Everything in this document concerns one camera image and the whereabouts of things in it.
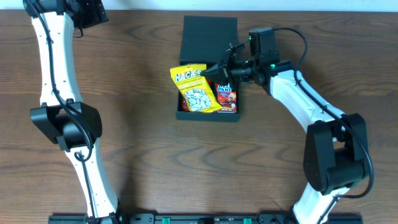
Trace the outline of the yellow Hacks candy bag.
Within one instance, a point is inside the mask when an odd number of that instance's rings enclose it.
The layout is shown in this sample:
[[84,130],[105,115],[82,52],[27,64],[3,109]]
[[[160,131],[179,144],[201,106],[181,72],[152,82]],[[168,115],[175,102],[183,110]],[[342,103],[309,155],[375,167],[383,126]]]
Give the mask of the yellow Hacks candy bag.
[[212,113],[222,108],[206,78],[201,76],[206,68],[206,64],[194,63],[170,69],[171,79],[185,99],[190,112]]

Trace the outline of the dark green box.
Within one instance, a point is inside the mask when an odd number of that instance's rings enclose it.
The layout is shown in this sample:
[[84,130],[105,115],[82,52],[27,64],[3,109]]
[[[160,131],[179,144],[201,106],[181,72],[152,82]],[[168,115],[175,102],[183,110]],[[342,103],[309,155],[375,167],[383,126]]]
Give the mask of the dark green box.
[[[238,20],[235,17],[185,16],[179,64],[205,63],[208,67],[218,63],[231,45],[237,45]],[[235,113],[197,113],[183,109],[183,96],[178,94],[176,118],[192,121],[237,122]]]

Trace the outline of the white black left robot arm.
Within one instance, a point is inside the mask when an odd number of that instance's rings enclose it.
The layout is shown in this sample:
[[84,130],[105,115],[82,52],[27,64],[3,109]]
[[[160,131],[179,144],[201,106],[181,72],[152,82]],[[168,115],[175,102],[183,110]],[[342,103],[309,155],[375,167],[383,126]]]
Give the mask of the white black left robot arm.
[[68,157],[80,181],[87,212],[52,215],[49,223],[124,223],[103,159],[99,111],[84,103],[73,57],[75,31],[108,21],[100,0],[24,0],[37,36],[42,70],[40,106],[33,124]]

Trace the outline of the red Hacks candy bag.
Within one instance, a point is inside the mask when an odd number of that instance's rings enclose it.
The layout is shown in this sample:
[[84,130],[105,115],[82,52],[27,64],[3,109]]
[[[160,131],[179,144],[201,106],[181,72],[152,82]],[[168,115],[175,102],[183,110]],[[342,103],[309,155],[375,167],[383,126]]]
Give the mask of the red Hacks candy bag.
[[189,112],[189,111],[190,111],[190,110],[189,110],[189,107],[188,107],[187,102],[186,102],[186,100],[185,100],[185,98],[183,97],[182,94],[181,94],[181,100],[182,100],[182,102],[181,102],[182,110],[183,110],[184,112]]

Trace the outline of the red Hello Panda box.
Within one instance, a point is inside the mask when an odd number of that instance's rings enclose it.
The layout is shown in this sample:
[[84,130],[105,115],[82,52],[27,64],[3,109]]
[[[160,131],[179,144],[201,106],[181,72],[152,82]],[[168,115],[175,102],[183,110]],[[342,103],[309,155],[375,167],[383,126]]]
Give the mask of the red Hello Panda box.
[[217,102],[221,105],[221,109],[217,113],[237,113],[237,93],[231,88],[230,84],[215,85],[217,93]]

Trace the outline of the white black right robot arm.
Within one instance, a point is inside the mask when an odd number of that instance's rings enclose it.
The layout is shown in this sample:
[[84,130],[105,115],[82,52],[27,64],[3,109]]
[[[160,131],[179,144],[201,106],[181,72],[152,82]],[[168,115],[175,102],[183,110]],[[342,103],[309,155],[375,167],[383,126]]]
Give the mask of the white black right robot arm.
[[347,115],[323,99],[297,66],[281,61],[275,47],[251,47],[252,58],[236,60],[239,46],[202,72],[217,84],[236,87],[254,81],[282,103],[306,133],[303,169],[307,185],[289,213],[265,213],[258,223],[362,223],[355,215],[333,215],[343,198],[362,198],[373,186],[374,171],[364,119]]

